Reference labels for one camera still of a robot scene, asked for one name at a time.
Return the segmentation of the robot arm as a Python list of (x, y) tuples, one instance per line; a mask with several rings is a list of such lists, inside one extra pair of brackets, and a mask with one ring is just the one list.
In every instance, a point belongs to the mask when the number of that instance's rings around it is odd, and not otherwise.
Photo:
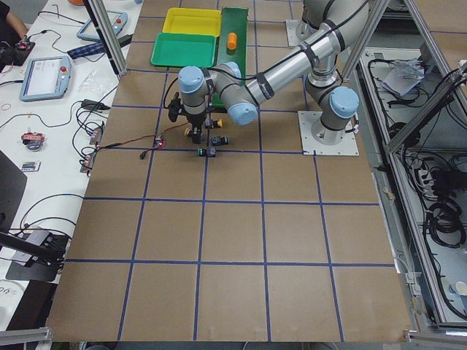
[(169, 119), (175, 122), (180, 115), (186, 116), (192, 125), (190, 135), (197, 142), (209, 111), (207, 96), (218, 95), (232, 121), (247, 125), (258, 116), (264, 101), (305, 75), (306, 91), (322, 109), (312, 135), (321, 144), (338, 144), (360, 101), (353, 89), (337, 82), (336, 58), (357, 40), (368, 11), (367, 1), (305, 1), (302, 20), (314, 31), (288, 56), (244, 84), (234, 62), (210, 69), (182, 68), (180, 91), (168, 106)]

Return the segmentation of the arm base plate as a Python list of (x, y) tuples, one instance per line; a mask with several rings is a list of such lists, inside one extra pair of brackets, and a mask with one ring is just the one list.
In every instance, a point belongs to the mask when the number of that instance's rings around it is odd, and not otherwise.
[(359, 156), (355, 132), (351, 119), (345, 129), (328, 130), (321, 120), (322, 112), (299, 111), (298, 124), (304, 155), (316, 156)]

